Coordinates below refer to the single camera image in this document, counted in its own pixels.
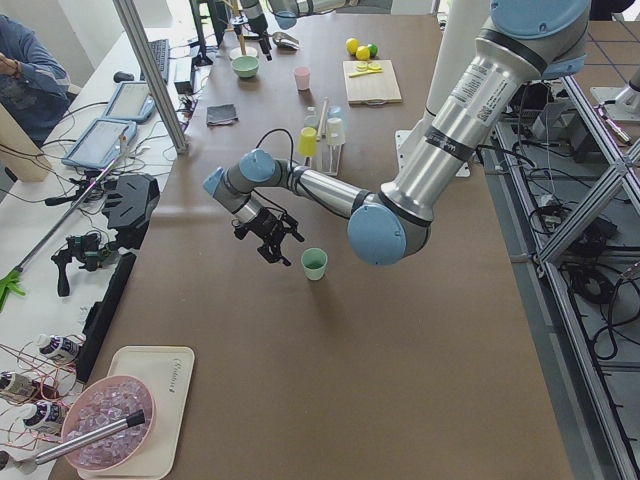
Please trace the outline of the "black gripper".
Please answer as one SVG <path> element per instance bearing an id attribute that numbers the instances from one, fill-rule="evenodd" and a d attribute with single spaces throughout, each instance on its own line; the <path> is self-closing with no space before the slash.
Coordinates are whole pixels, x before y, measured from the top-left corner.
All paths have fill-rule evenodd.
<path id="1" fill-rule="evenodd" d="M 263 241 L 257 252 L 269 264 L 282 263 L 290 266 L 291 261 L 282 254 L 281 244 L 286 234 L 290 234 L 298 242 L 304 241 L 298 226 L 299 222 L 285 211 L 277 210 L 273 213 L 270 208 L 261 207 L 253 220 L 238 222 L 234 226 L 234 235 L 243 240 L 249 232 L 254 233 Z"/>

